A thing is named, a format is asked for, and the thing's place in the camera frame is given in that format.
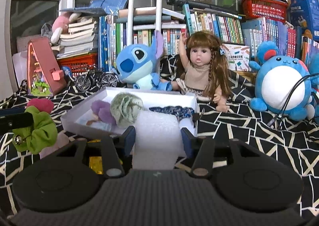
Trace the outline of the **blue round plush toy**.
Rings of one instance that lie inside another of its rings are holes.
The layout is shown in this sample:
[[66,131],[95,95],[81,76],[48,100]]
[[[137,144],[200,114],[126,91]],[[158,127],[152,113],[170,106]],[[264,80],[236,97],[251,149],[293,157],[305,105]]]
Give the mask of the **blue round plush toy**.
[[256,60],[250,61],[249,67],[257,72],[250,108],[286,115],[294,121],[307,117],[306,105],[310,103],[312,85],[318,84],[318,74],[309,73],[298,58],[279,55],[272,41],[259,45]]

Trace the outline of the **stack of lying books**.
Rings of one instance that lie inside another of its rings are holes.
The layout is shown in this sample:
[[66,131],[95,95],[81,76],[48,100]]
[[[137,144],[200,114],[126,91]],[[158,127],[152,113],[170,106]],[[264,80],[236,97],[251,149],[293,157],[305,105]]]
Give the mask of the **stack of lying books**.
[[67,58],[74,55],[92,53],[98,48],[98,25],[95,17],[79,17],[69,24],[68,31],[62,33],[58,45],[58,58]]

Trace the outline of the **red plastic basket right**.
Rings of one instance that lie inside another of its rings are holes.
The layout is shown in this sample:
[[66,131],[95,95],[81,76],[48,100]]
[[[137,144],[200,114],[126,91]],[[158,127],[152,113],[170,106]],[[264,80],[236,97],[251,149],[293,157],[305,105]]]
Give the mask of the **red plastic basket right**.
[[241,0],[246,19],[260,17],[285,22],[288,4],[278,0]]

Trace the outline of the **pink white plush rabbit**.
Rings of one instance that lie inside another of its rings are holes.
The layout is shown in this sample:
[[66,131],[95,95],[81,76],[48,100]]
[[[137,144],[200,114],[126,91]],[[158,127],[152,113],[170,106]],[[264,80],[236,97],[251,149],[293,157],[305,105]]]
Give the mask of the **pink white plush rabbit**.
[[80,13],[77,12],[63,12],[52,25],[51,43],[57,44],[62,33],[68,31],[69,24],[74,23],[79,17]]

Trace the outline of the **pale green floral scrunchie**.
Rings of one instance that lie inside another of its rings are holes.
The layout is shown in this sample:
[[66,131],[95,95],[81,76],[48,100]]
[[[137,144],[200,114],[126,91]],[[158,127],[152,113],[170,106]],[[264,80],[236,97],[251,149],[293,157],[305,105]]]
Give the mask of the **pale green floral scrunchie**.
[[133,125],[138,113],[144,110],[142,99],[130,93],[118,93],[110,105],[110,112],[119,128]]

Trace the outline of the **blue printed cardboard box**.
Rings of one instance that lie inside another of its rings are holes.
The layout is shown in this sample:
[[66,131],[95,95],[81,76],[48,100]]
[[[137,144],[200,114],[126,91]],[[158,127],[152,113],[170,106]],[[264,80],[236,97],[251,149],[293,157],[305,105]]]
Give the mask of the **blue printed cardboard box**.
[[318,41],[318,0],[288,0],[290,23],[303,35]]

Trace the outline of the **white foam block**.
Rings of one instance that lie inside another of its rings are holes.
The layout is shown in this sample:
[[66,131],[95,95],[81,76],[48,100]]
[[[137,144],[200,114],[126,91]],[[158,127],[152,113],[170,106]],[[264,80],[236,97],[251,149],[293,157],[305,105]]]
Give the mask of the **white foam block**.
[[178,120],[170,114],[141,111],[135,122],[132,168],[171,170],[185,157]]

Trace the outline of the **miniature black bicycle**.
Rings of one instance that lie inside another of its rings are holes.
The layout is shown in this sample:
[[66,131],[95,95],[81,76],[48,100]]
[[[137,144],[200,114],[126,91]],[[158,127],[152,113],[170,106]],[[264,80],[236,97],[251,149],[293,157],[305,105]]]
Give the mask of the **miniature black bicycle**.
[[98,88],[117,87],[118,83],[119,79],[115,73],[104,72],[96,65],[88,66],[86,71],[78,75],[75,80],[75,86],[80,92],[86,92],[95,86]]

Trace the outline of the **pink miniature house model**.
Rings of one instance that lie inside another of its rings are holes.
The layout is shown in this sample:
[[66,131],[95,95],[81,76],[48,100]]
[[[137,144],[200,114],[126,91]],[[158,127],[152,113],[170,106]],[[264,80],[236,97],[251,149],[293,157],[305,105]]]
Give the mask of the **pink miniature house model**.
[[67,85],[47,37],[28,42],[27,84],[35,97],[54,96]]

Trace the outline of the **red plastic basket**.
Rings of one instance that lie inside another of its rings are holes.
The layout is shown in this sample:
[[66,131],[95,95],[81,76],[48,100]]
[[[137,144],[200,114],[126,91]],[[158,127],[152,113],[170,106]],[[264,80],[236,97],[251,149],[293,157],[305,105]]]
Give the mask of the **red plastic basket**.
[[278,0],[241,0],[246,19],[260,17],[285,22],[288,4]]
[[57,59],[57,63],[63,68],[66,74],[76,77],[86,72],[90,66],[96,65],[97,53],[86,53],[68,58]]

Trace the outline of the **dark blue patterned scrunchie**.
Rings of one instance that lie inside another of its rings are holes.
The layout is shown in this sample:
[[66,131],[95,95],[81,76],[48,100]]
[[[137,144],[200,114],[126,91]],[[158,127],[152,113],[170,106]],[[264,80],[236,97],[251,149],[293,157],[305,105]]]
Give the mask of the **dark blue patterned scrunchie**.
[[193,108],[182,106],[149,107],[149,111],[173,115],[178,122],[186,118],[192,118],[195,113]]

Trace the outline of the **gold sequin scrunchie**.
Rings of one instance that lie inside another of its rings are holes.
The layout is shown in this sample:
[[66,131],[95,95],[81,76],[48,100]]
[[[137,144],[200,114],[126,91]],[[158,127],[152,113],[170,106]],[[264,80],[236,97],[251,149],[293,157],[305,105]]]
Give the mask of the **gold sequin scrunchie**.
[[[100,140],[90,140],[88,143],[100,143]],[[101,156],[91,156],[89,157],[89,167],[97,174],[103,175],[103,165],[102,165],[102,157]]]

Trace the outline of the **black white patterned cloth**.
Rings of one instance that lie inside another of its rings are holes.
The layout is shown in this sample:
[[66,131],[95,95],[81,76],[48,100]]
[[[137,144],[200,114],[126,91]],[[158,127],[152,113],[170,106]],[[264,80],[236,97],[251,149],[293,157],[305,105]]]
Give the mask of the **black white patterned cloth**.
[[[213,136],[221,141],[238,138],[294,169],[301,175],[304,184],[296,211],[307,219],[317,216],[318,124],[308,120],[295,122],[285,118],[282,120],[282,130],[268,127],[267,123],[275,114],[257,112],[249,107],[248,100],[254,93],[252,84],[235,72],[230,72],[229,79],[232,89],[230,112],[220,114],[212,103],[200,103],[200,110],[204,109],[204,114],[197,127],[199,135]],[[63,129],[61,116],[100,89],[94,86],[87,92],[80,92],[71,82],[61,93],[51,97],[55,105],[51,117],[58,132],[64,132],[71,140],[80,137]],[[16,93],[1,100],[1,109],[24,108],[31,99],[27,94],[27,86],[22,83]],[[20,171],[38,161],[39,155],[28,152],[19,154],[12,144],[12,133],[1,137],[1,210],[5,216],[10,217],[20,209],[13,198],[12,180]]]

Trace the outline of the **blue Stitch plush toy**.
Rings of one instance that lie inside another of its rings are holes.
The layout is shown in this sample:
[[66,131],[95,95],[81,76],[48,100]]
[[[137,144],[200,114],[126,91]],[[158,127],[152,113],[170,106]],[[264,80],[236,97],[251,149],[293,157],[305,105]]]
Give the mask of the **blue Stitch plush toy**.
[[121,50],[112,71],[120,82],[131,84],[134,89],[171,91],[171,83],[162,82],[156,70],[163,49],[163,36],[156,30],[150,46],[133,44]]

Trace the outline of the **light pink soft cloth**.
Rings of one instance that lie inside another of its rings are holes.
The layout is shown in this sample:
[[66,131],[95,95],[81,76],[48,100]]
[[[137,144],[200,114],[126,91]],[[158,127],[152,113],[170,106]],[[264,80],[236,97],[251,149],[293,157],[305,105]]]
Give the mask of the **light pink soft cloth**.
[[59,150],[60,148],[67,145],[69,142],[70,142],[69,138],[65,133],[63,132],[58,133],[55,144],[49,147],[45,147],[44,149],[41,150],[41,152],[39,153],[40,159],[43,159],[46,156],[52,154],[53,152]]

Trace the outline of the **brown haired baby doll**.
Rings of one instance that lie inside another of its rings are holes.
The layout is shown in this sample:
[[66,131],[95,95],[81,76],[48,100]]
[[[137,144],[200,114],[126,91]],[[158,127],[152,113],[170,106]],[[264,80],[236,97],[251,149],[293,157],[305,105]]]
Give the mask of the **brown haired baby doll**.
[[182,94],[194,93],[200,101],[215,104],[218,112],[228,112],[229,69],[219,38],[204,31],[188,38],[181,33],[178,52],[183,72],[171,82],[172,89]]

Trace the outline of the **green scrunchie with bell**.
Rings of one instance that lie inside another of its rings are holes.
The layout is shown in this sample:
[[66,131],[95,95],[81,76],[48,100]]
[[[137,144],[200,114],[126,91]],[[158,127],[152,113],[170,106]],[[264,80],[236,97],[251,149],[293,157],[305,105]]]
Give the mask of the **green scrunchie with bell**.
[[35,106],[27,107],[25,113],[32,115],[33,124],[13,129],[12,143],[19,152],[30,151],[32,154],[39,154],[44,148],[56,143],[56,125],[49,113],[40,112]]

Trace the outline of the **purple fuzzy scrunchie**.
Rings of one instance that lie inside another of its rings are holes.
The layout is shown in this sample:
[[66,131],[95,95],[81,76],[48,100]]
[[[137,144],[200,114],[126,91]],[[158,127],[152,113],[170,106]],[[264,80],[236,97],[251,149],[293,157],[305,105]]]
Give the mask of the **purple fuzzy scrunchie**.
[[102,122],[115,125],[116,120],[110,112],[110,106],[108,102],[96,100],[91,104],[91,110]]

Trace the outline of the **red plastic basket left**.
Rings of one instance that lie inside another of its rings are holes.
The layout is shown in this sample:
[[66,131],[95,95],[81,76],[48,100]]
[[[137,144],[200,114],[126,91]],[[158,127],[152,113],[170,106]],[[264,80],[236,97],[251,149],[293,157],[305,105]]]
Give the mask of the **red plastic basket left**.
[[97,53],[86,53],[68,58],[57,59],[57,63],[63,68],[66,74],[76,77],[86,72],[90,66],[96,65]]

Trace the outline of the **pink fuzzy scrunchie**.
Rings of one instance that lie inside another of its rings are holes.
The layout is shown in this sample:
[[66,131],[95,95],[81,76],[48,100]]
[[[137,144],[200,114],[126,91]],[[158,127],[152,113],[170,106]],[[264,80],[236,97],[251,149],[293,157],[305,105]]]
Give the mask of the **pink fuzzy scrunchie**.
[[27,107],[30,106],[34,106],[36,107],[40,112],[47,112],[48,114],[50,114],[54,108],[54,104],[51,100],[46,99],[46,98],[34,98],[31,99],[28,104]]

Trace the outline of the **white shallow cardboard box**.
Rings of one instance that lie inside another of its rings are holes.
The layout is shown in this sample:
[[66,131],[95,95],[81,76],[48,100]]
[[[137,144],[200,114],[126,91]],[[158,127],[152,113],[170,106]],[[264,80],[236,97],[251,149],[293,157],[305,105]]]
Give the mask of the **white shallow cardboard box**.
[[179,126],[187,127],[197,133],[190,112],[197,113],[199,106],[194,94],[182,95],[178,92],[160,90],[141,90],[131,88],[104,88],[68,110],[62,115],[63,129],[90,139],[104,139],[108,134],[122,134],[128,126],[133,125],[138,113],[150,109],[173,113]]

